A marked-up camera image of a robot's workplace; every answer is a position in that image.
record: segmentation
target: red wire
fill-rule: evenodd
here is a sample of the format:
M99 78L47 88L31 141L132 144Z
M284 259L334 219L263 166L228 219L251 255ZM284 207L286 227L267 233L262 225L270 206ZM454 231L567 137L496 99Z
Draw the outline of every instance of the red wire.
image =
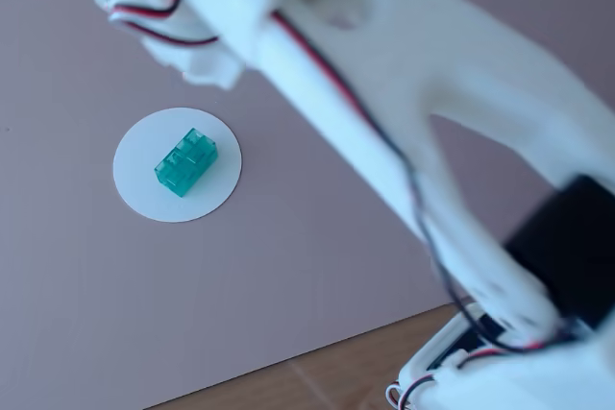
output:
M353 108L358 112L358 114L367 122L372 128L376 128L374 123L369 117L365 110L361 106L361 104L357 101L357 98L349 90L348 86L346 86L342 81L340 81L339 76L337 76L333 70L329 67L329 65L323 61L323 59L314 52L314 49L306 42L305 38L292 26L288 24L288 22L282 17L278 12L272 13L273 19L290 35L292 38L301 46L303 51L309 55L309 57L316 62L319 69L327 75L327 77L333 82L337 90L342 93L342 95L348 100Z
M161 33L157 33L156 31L152 31L151 29L145 28L138 23L134 23L133 21L121 20L120 21L124 26L134 29L135 31L139 31L140 33L144 33L147 36L157 38L158 40L162 40L163 42L173 43L175 45L183 45L187 47L198 47L203 45L210 45L214 42L218 41L218 37L210 37L202 40L187 40L184 38L175 38L171 36L166 36Z
M148 16L156 19L164 19L171 16L179 7L181 0L172 0L171 5L165 9L153 9L132 4L116 4L112 7L112 12L125 12Z

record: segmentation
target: white wire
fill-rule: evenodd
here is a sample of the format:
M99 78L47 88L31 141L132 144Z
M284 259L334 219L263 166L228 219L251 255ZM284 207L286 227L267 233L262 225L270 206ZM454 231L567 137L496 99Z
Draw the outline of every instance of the white wire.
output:
M397 382L389 384L386 388L386 392L384 393L384 396L386 397L386 401L389 403L389 405L393 408L397 408L397 402L395 402L395 400L393 400L393 397L391 397L391 391L397 391L397 394L399 396L402 395L402 387L397 384Z

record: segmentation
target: robotic arm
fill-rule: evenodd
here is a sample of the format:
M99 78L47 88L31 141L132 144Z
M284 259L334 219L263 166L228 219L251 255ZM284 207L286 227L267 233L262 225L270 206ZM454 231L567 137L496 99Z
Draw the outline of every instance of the robotic arm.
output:
M523 344L556 335L545 287L467 210L429 124L438 114L489 136L556 187L585 173L615 193L615 116L545 50L465 0L96 1L191 83L230 88L245 66L259 70L426 242L449 287L451 274ZM579 357L615 408L613 337L611 322L592 344L493 364L496 374L444 367L420 408L489 408L458 400L479 398L472 386L488 377L499 399L534 402L519 392L527 383L511 388L516 373L563 387L555 364ZM558 408L537 401L549 406L521 408Z

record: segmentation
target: white 3d-printed robot arm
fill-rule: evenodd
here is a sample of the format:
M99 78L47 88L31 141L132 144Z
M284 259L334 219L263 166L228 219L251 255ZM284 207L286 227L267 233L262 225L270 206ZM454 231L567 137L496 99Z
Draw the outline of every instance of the white 3d-printed robot arm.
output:
M400 159L271 16L283 12L416 167L427 224L448 270L521 337L544 340L554 333L557 314L542 285L465 207L429 116L449 117L502 142L554 185L588 173L614 190L615 117L570 71L465 0L185 1L190 21L199 19L190 24L213 30L223 44L186 51L146 39L148 49L158 47L159 60L193 82L225 86L243 62L260 70L421 236ZM163 27L176 31L172 20ZM210 66L195 66L199 60ZM238 65L215 75L217 60Z

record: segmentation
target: wooden floor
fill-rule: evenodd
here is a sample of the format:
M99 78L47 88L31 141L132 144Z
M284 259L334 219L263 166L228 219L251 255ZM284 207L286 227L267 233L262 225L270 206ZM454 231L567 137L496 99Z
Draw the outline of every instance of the wooden floor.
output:
M454 315L444 306L151 410L384 410L386 386Z

